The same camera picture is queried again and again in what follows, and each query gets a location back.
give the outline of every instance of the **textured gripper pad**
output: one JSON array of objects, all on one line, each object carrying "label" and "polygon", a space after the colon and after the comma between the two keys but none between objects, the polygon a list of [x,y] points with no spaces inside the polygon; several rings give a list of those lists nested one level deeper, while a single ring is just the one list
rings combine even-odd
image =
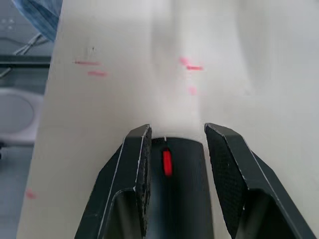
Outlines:
[{"label": "textured gripper pad", "polygon": [[215,187],[229,234],[234,239],[247,197],[247,186],[225,137],[205,128]]},{"label": "textured gripper pad", "polygon": [[141,148],[141,157],[139,172],[136,184],[137,204],[139,209],[140,225],[142,235],[146,235],[147,231],[147,214],[151,195],[151,178],[150,178],[150,159],[152,146],[152,129],[143,137]]}]

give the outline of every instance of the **red mark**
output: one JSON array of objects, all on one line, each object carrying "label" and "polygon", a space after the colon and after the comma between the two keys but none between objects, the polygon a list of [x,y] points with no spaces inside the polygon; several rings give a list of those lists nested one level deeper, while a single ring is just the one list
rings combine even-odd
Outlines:
[{"label": "red mark", "polygon": [[103,77],[103,76],[106,76],[107,74],[104,71],[89,71],[88,75],[89,76],[101,76],[101,77]]},{"label": "red mark", "polygon": [[31,191],[31,189],[27,189],[25,191],[25,195],[29,199],[35,199],[36,198],[36,195]]},{"label": "red mark", "polygon": [[188,92],[192,95],[195,96],[197,95],[197,88],[195,86],[190,86],[188,87]]},{"label": "red mark", "polygon": [[89,61],[75,61],[75,64],[79,65],[87,65],[87,66],[98,66],[100,65],[100,62],[89,62]]},{"label": "red mark", "polygon": [[202,71],[203,68],[201,66],[187,66],[187,70],[189,71]]},{"label": "red mark", "polygon": [[168,149],[163,151],[163,166],[164,166],[164,174],[166,176],[171,176],[173,174],[173,167],[171,163],[171,154]]},{"label": "red mark", "polygon": [[189,65],[189,60],[188,60],[187,58],[185,58],[185,57],[181,57],[181,58],[179,59],[179,61],[180,61],[181,64],[184,65],[184,66],[188,66],[188,65]]}]

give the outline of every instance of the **blue cloth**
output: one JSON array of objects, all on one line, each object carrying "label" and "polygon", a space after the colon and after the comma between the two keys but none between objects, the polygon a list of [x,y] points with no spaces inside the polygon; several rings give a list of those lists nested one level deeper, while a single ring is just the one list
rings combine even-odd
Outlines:
[{"label": "blue cloth", "polygon": [[55,40],[62,0],[13,0],[13,3],[43,36]]}]

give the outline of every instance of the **white table surface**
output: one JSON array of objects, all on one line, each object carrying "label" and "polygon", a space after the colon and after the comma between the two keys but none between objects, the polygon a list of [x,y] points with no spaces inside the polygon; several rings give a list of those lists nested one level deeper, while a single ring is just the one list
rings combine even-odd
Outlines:
[{"label": "white table surface", "polygon": [[[318,22],[316,0],[64,0],[17,238],[73,238],[131,129],[207,153],[205,122],[245,137],[319,237]],[[228,238],[206,160],[215,236]]]}]

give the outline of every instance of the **white round object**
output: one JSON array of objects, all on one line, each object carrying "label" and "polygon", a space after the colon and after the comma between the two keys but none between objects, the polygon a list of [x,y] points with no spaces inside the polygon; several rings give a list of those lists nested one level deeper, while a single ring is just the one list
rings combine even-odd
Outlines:
[{"label": "white round object", "polygon": [[33,108],[16,95],[0,96],[0,133],[15,133],[28,127],[33,119]]}]

